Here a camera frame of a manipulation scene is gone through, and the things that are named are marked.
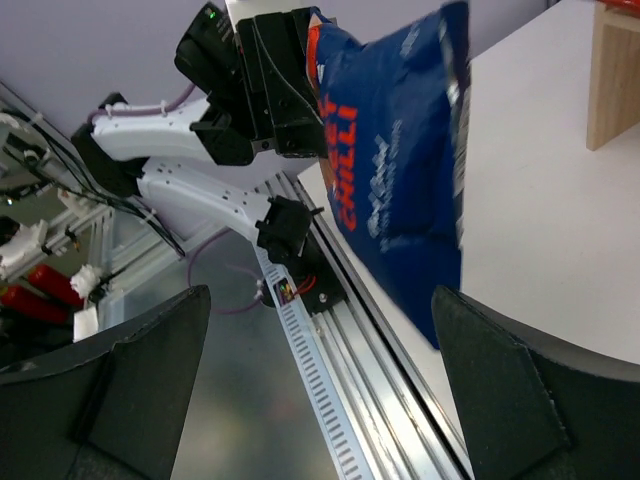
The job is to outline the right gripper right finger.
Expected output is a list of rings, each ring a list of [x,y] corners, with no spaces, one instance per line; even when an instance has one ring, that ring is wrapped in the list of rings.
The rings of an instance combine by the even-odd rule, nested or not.
[[[476,478],[638,478],[638,365],[446,287],[432,314]]]

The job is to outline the blue Burts chilli bag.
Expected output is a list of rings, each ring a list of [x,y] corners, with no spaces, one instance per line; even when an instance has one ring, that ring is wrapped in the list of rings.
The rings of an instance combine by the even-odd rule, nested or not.
[[[314,11],[306,69],[339,231],[430,343],[431,298],[461,285],[470,8],[452,1],[370,43]]]

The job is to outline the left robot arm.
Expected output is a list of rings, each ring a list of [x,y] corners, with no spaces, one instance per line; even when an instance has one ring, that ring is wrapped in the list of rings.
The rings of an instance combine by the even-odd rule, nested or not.
[[[204,4],[179,40],[174,63],[203,98],[134,106],[112,94],[73,134],[98,184],[120,197],[168,201],[213,216],[305,280],[322,258],[309,230],[314,211],[281,196],[237,189],[153,157],[244,167],[272,151],[326,155],[324,127],[306,76],[311,6],[306,1]]]

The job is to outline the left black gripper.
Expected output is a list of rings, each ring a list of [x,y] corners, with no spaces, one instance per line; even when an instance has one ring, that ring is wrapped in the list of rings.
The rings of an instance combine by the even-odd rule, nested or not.
[[[238,53],[246,95],[243,135],[254,150],[285,158],[325,155],[317,100],[306,77],[308,8],[243,19]]]

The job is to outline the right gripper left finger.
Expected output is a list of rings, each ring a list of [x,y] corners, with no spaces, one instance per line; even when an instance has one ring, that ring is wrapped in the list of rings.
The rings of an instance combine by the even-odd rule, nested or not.
[[[1,371],[4,479],[168,479],[209,324],[206,286]]]

